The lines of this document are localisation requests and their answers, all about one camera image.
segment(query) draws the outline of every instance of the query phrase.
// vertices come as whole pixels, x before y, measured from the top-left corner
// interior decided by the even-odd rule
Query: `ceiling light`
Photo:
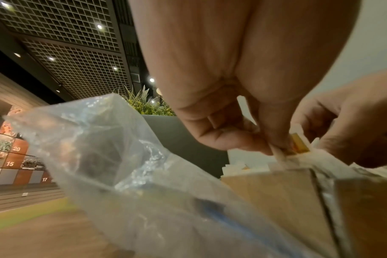
[[[12,6],[11,6],[10,4],[5,3],[5,2],[0,2],[0,3],[1,3],[1,5],[2,5],[4,8],[6,8],[6,9],[8,9],[8,10],[11,10],[11,9],[12,9]]]

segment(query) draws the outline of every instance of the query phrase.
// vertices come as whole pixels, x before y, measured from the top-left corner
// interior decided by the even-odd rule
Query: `wooden floor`
[[[0,229],[0,258],[131,258],[79,211],[43,215]]]

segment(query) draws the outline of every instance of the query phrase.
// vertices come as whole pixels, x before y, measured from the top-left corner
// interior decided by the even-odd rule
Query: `hand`
[[[267,154],[267,142],[287,146],[291,116],[342,49],[359,2],[129,1],[151,76],[191,134]]]
[[[292,122],[347,164],[387,165],[387,70],[302,101]]]

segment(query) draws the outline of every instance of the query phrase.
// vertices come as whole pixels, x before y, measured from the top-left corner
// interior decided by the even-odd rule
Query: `grid ceiling panel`
[[[0,19],[12,31],[119,52],[104,0],[8,0]]]
[[[127,88],[131,90],[121,57],[33,40],[23,42],[79,99],[113,92],[127,95]]]

